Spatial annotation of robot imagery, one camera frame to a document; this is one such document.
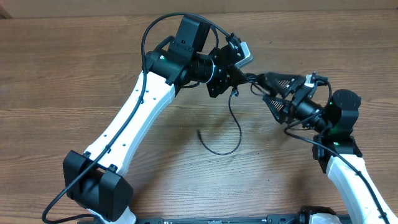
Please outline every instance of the white arm segment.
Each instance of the white arm segment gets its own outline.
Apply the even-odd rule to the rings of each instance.
[[[142,81],[143,76],[141,72],[129,99],[120,109],[112,123],[106,128],[104,133],[85,150],[85,152],[91,153],[91,160],[97,158],[131,114],[141,94]],[[111,146],[111,151],[105,154],[98,162],[99,165],[108,168],[113,164],[118,167],[116,171],[117,174],[121,176],[127,174],[130,162],[138,145],[148,132],[156,117],[175,97],[174,84],[168,85],[165,81],[165,78],[155,73],[149,72],[147,74],[147,85],[143,104],[138,107],[130,123]]]
[[[380,202],[384,212],[387,213],[387,218],[391,224],[398,223],[398,218],[393,214],[391,209],[381,197],[376,186],[373,184],[368,172],[366,171],[365,161],[363,158],[356,155],[342,154],[349,163],[351,163],[357,170],[361,171],[362,175],[368,180],[377,199]],[[337,157],[330,157],[326,173],[329,179],[337,187],[344,204],[346,205],[348,214],[353,224],[370,224],[370,223],[384,223],[382,218],[379,218],[380,213],[377,210],[376,204],[369,193],[368,188],[362,179],[355,174],[341,159]]]

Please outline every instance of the robotic arm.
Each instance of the robotic arm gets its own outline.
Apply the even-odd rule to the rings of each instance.
[[[278,73],[244,74],[240,68],[252,61],[252,55],[247,44],[234,34],[227,35],[228,44],[219,49],[215,32],[216,47],[209,55],[199,54],[210,29],[215,32],[213,24],[187,14],[175,37],[166,38],[155,50],[146,54],[144,63],[147,83],[141,105],[113,145],[106,148],[109,140],[118,134],[140,101],[143,73],[139,75],[126,104],[105,132],[87,147],[83,155],[70,151],[66,156],[63,162],[65,185],[71,185],[67,196],[100,217],[102,223],[134,224],[136,217],[128,207],[133,189],[123,177],[127,174],[138,145],[160,112],[190,81],[206,83],[211,97],[224,93],[230,86],[236,88],[249,82],[267,92],[264,93],[263,100],[276,121],[290,124],[297,119],[304,127],[320,133],[313,141],[314,159],[319,161],[323,172],[338,188],[353,223],[384,223],[385,217],[390,223],[398,223],[397,217],[383,201],[366,172],[362,154],[350,136],[359,115],[360,97],[349,90],[338,90],[328,105],[322,107],[311,98],[318,85],[326,85],[328,82],[327,78],[319,77],[316,73],[307,77]],[[167,44],[169,48],[164,50],[163,47]],[[292,100],[286,100],[290,94]],[[86,172],[86,168],[102,155],[104,149],[108,151],[94,164],[95,169],[89,170],[73,184],[76,177]],[[361,171],[360,174],[368,181],[379,205],[375,204],[362,177],[341,158]],[[333,212],[312,209],[302,211],[297,220],[302,223],[332,223],[333,215]]]

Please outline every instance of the black cable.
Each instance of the black cable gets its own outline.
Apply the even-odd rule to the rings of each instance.
[[[341,156],[340,154],[338,154],[336,151],[334,151],[334,150],[332,150],[332,149],[330,149],[330,148],[328,148],[328,147],[326,147],[326,146],[324,146],[324,145],[322,145],[322,144],[320,144],[320,143],[318,143],[318,142],[316,142],[316,141],[312,141],[311,139],[307,139],[307,138],[298,136],[298,135],[296,135],[296,134],[292,134],[292,133],[288,132],[287,130],[288,130],[288,128],[286,127],[286,128],[284,129],[284,133],[285,133],[286,135],[288,135],[288,136],[290,136],[290,137],[293,137],[293,138],[295,138],[295,139],[303,140],[303,141],[305,141],[305,142],[308,142],[308,143],[317,145],[318,147],[324,148],[324,149],[327,150],[328,152],[332,153],[334,156],[336,156],[336,157],[338,157],[339,159],[341,159],[349,168],[351,168],[351,169],[356,173],[356,175],[358,175],[358,176],[361,178],[361,180],[364,182],[365,186],[368,188],[369,193],[371,194],[372,199],[373,199],[374,203],[376,204],[376,207],[377,207],[377,209],[379,210],[380,216],[382,217],[382,219],[384,220],[384,222],[387,223],[387,224],[390,224],[389,221],[388,221],[388,219],[387,219],[387,214],[384,212],[384,210],[383,210],[383,208],[381,207],[380,202],[379,202],[379,200],[377,199],[376,194],[374,193],[374,191],[373,191],[371,185],[369,184],[368,180],[366,180],[366,178],[362,175],[361,171],[357,170],[357,169],[355,168],[355,166],[353,166],[352,164],[350,164],[346,159],[344,159],[344,157],[342,157],[342,156]]]
[[[255,93],[253,90],[252,90],[252,87],[256,87],[261,93],[262,93],[262,95],[261,94],[258,94],[258,93]],[[254,94],[254,95],[257,95],[257,96],[264,96],[264,95],[266,95],[267,93],[265,93],[262,89],[260,89],[260,87],[258,87],[255,83],[251,83],[251,85],[250,85],[250,90],[252,90],[251,92]]]
[[[331,129],[333,126],[331,125],[330,122],[328,122],[327,126],[325,128],[323,128],[323,130],[319,133],[319,137],[318,137],[318,143],[322,144],[322,138],[325,135],[326,131]]]
[[[187,85],[187,86],[181,86],[181,88],[195,88],[199,86],[200,82],[196,82],[195,84],[192,85]]]
[[[222,32],[224,35],[229,36],[229,34],[223,30],[221,27],[219,27],[218,25],[212,23],[211,21],[209,21],[208,19],[205,19],[202,16],[196,15],[196,14],[191,14],[191,13],[186,13],[186,12],[175,12],[175,13],[170,13],[170,14],[166,14],[164,16],[161,16],[159,18],[157,18],[155,21],[153,21],[148,28],[145,30],[144,35],[142,36],[142,41],[141,41],[141,57],[142,57],[142,76],[143,76],[143,81],[142,81],[142,90],[141,90],[141,94],[138,97],[137,103],[133,109],[133,111],[131,112],[131,114],[129,115],[129,117],[127,118],[127,120],[124,122],[124,124],[121,126],[121,128],[119,129],[119,131],[113,136],[112,140],[110,140],[110,142],[105,146],[104,150],[101,152],[101,154],[99,154],[99,156],[79,175],[77,176],[67,187],[65,187],[50,203],[49,205],[45,208],[45,210],[43,211],[42,214],[42,221],[44,223],[63,223],[63,222],[67,222],[67,221],[72,221],[72,220],[76,220],[79,218],[86,218],[86,217],[90,217],[90,218],[97,218],[98,216],[94,215],[94,214],[81,214],[81,215],[76,215],[73,217],[68,217],[68,218],[63,218],[63,219],[59,219],[59,220],[48,220],[47,219],[47,214],[50,211],[50,209],[62,198],[63,195],[66,194],[66,192],[68,190],[70,190],[70,188],[72,186],[74,186],[84,175],[87,174],[87,172],[89,172],[92,168],[95,167],[95,165],[98,163],[98,161],[111,149],[111,146],[114,144],[114,142],[117,140],[117,138],[120,136],[120,134],[123,132],[123,130],[126,128],[126,126],[129,124],[129,122],[132,120],[133,116],[135,115],[136,111],[138,110],[138,107],[141,105],[143,98],[144,98],[144,94],[145,94],[145,90],[146,90],[146,83],[147,83],[147,67],[146,67],[146,57],[145,57],[145,40],[146,37],[148,35],[148,32],[150,31],[150,29],[159,21],[168,18],[168,17],[172,17],[172,16],[184,16],[184,15],[191,15],[197,18],[200,18],[202,20],[204,20],[205,22],[215,26],[220,32]]]
[[[216,27],[214,25],[211,25],[210,29],[213,31],[214,36],[216,37],[216,48],[218,48],[218,44],[219,44],[220,40],[218,38]]]
[[[254,91],[253,91],[253,86],[254,86],[254,84],[252,83],[252,84],[250,85],[250,91],[251,91],[251,93],[253,93],[253,94],[256,95],[256,96],[263,96],[263,95],[261,95],[261,94],[258,94],[258,93],[256,93],[256,92],[254,92]]]
[[[209,147],[207,147],[206,144],[203,142],[203,140],[202,140],[202,138],[201,138],[200,130],[197,130],[199,141],[201,142],[201,144],[202,144],[207,150],[209,150],[209,151],[210,151],[211,153],[213,153],[213,154],[216,154],[216,155],[219,155],[219,156],[226,156],[226,155],[232,154],[232,153],[234,153],[234,152],[238,149],[239,145],[241,144],[241,141],[242,141],[242,129],[241,129],[241,126],[239,125],[238,120],[235,118],[235,115],[234,115],[234,113],[232,112],[232,109],[231,109],[231,99],[232,99],[232,96],[233,96],[233,95],[237,96],[237,94],[238,94],[237,90],[235,91],[235,89],[233,89],[232,92],[231,92],[231,94],[230,94],[230,96],[229,96],[229,100],[228,100],[229,112],[231,113],[231,116],[233,117],[233,119],[234,119],[236,125],[237,125],[238,128],[239,128],[239,142],[238,142],[238,145],[236,145],[236,147],[235,147],[232,151],[227,152],[227,153],[219,153],[219,152],[215,152],[215,151],[211,150],[211,149],[210,149]]]

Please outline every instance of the black cylindrical joint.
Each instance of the black cylindrical joint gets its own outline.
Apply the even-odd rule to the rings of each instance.
[[[314,115],[315,113],[322,111],[323,108],[321,105],[316,104],[311,100],[303,100],[301,104],[297,107],[295,112],[295,118],[302,121],[305,118]],[[306,127],[313,128],[317,132],[321,132],[325,126],[326,122],[322,119],[322,114],[310,119],[306,124],[303,124]]]
[[[196,59],[190,64],[189,76],[192,81],[205,83],[215,72],[211,59]]]

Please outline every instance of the wooden table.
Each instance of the wooden table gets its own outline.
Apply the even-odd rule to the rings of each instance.
[[[333,89],[362,96],[354,129],[368,171],[398,214],[398,11],[212,14],[246,41],[255,61],[244,71],[330,77]],[[154,16],[0,20],[0,223],[41,223],[64,188],[62,161],[83,152],[108,126],[141,71],[140,42]],[[174,35],[180,18],[156,26],[147,50]],[[206,50],[212,48],[209,35]],[[265,103],[239,88],[208,97],[182,90],[157,118],[126,176],[140,217],[255,217],[323,205],[346,213],[340,195],[312,159],[311,145],[282,132]],[[325,103],[326,88],[315,100]],[[306,137],[314,133],[299,132]],[[85,212],[64,197],[50,218]]]

